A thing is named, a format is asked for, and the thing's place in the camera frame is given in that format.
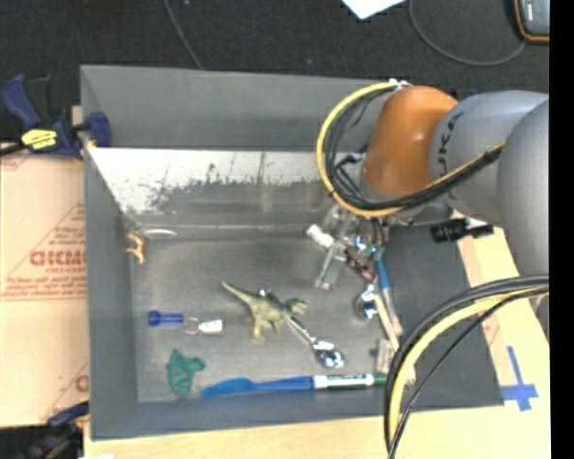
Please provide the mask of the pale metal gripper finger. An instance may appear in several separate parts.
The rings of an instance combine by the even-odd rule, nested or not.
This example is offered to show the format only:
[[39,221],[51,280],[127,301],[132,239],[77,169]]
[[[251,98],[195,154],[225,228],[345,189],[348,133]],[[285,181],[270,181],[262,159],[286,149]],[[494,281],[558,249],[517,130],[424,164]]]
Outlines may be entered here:
[[335,243],[326,251],[320,273],[315,281],[317,289],[330,290],[338,281],[346,259],[345,250],[344,244]]
[[325,249],[329,249],[335,242],[335,238],[317,224],[312,224],[306,231],[306,235],[315,243]]

